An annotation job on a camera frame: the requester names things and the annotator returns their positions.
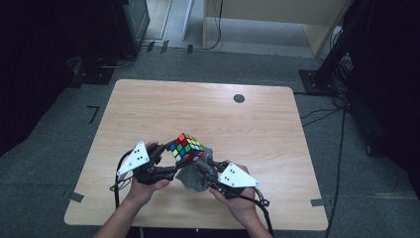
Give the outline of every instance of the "round hole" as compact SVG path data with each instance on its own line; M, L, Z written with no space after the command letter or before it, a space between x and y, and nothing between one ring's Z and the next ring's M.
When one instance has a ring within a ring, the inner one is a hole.
M238 103L243 103L245 101L245 96L242 94L236 94L234 100Z

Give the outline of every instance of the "rubik's cube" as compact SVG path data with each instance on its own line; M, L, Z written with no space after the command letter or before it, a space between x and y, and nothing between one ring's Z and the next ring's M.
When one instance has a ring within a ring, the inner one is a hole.
M204 148L197 139L185 133L174 140L169 149L177 161L182 159L196 161L204 153Z

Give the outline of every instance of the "metal leg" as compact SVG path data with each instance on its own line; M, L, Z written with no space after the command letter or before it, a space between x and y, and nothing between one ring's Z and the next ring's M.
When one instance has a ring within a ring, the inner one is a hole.
M194 0L189 0L188 7L185 13L184 28L182 32L182 40L185 40L186 29L188 28L189 17L191 16L192 6L194 6Z

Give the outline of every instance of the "black cable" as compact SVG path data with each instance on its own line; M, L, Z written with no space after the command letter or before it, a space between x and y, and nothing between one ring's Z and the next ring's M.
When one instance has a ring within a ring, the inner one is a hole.
M398 186L398 182L399 182L399 173L397 172L396 173L396 181L395 181L395 184L394 184L392 190L389 193L393 193L396 190L396 187Z
M302 125L302 127L305 127L305 126L310 125L310 124L312 124L312 123L314 123L314 122L320 121L320 120L322 120L322 119L324 119L324 118L326 118L326 117L328 117L328 116L330 116L330 115L332 115L332 114L334 114L334 113L336 113L336 112L340 111L341 109L342 109L342 108L338 108L338 109L334 110L333 112L330 112L330 113L328 113L327 115L325 115L325 116L323 116L323 117L321 117L321 118L318 118L318 119L316 119L316 120L313 120L313 121L311 121L311 122L308 122L308 123L306 123L306 124L303 124L303 125Z
M317 96L317 97L332 97L333 94L308 94L306 92L293 92L293 95Z
M340 31L334 36L334 39L333 39L333 35L331 34L331 36L330 36L330 50L334 45L336 45L337 36L341 35L342 33L343 33L343 28L340 29Z
M334 201L332 204L332 211L330 215L330 219L328 220L328 227L325 232L325 238L327 238L330 234L331 230L331 224L334 219L334 214L336 212L336 206L337 206L337 199L339 196L339 189L340 189L340 171L341 171L341 160L342 160L342 154L343 154L343 141L344 141L344 123L346 119L346 109L343 110L343 118L342 118L342 128L341 128L341 136L340 136L340 149L339 149L339 161L337 162L337 180L336 180L336 191L334 194Z
M120 162L118 163L117 166L117 171L121 168L121 165L123 164L123 161L126 157L128 157L131 153L133 152L133 150L128 151L126 154L124 154L124 156L120 159ZM121 182L118 180L118 176L115 176L115 183L114 185L112 185L109 189L114 191L114 198L115 198L115 209L117 209L120 206L120 193L119 190L124 188L126 185L128 185L128 183L122 187L119 187L118 184Z
M376 3L376 0L373 0L373 3L371 4L370 7L370 13L368 15L368 22L367 22L367 37L365 39L365 47L368 45L368 32L369 32L369 28L370 28L370 20L371 20L371 14L373 13L373 8L374 8L374 4Z
M351 71L346 63L352 62L348 59L347 54L345 54L337 65L335 65L333 73L330 75L332 78L330 87L339 93L344 93L348 91L348 87L345 85L344 81L346 80L348 73Z
M334 70L335 70L335 68L338 66L338 65L340 65L340 61L338 61L338 62L336 62L336 63L333 63L333 64L331 64L330 65L330 67L327 69L327 71L326 71L326 73L325 73L325 77L326 77L326 79L327 79L327 81L328 82L330 82L331 81L331 77L332 77L332 75L333 75L333 72L334 72Z
M342 8L342 10L340 11L340 16L343 14L343 12L344 11L346 11L346 7L344 6L343 8ZM336 37L337 37L337 35L339 34L339 33L337 33L336 34L336 36L334 37L334 40L333 40L333 44L335 45L335 39L336 39ZM330 50L331 50L331 39L333 38L333 35L331 34L331 36L330 36Z
M312 113L316 113L316 112L323 112L323 111L335 111L335 110L337 110L337 108L334 108L334 109L319 109L319 110L311 111L311 112L309 112L306 116L302 116L302 117L300 117L300 119L305 119L305 118L307 118L308 116L312 115Z
M139 51L141 51L142 49L147 49L148 47L149 47L149 45L141 46L139 48ZM153 48L163 48L163 46L156 46L156 45L154 45ZM173 50L187 50L187 48L181 48L181 47L170 47L170 46L168 46L166 48L167 49L173 49Z
M217 31L218 31L218 33L219 33L219 36L218 36L218 38L217 38L217 40L216 40L216 42L215 42L215 44L213 45L213 47L211 47L211 48L206 48L206 49L197 49L198 51L211 51L211 50L213 50L213 49L215 49L218 45L219 45L219 43L220 43L220 41L222 40L222 29L221 29L221 27L220 27L220 22L221 22L221 20L222 20L222 10L223 10L223 0L220 2L220 10L219 10L219 24L216 24L216 27L217 27Z
M133 59L134 59L134 57L131 56L130 59L129 59L129 61L126 62L126 63L120 64L120 65L113 65L113 66L100 65L100 67L103 67L103 68L120 68L120 67L125 67L128 64L130 64L130 62L132 62Z

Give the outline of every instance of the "white sensor pad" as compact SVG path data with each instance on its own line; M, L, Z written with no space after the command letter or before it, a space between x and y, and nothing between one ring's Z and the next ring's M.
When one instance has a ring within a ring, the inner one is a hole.
M124 179L128 172L135 168L138 168L149 161L149 154L146 150L145 143L143 141L134 148L129 158L123 163L121 168L117 171L118 180Z
M219 182L230 187L259 186L260 182L237 165L230 163L219 176Z

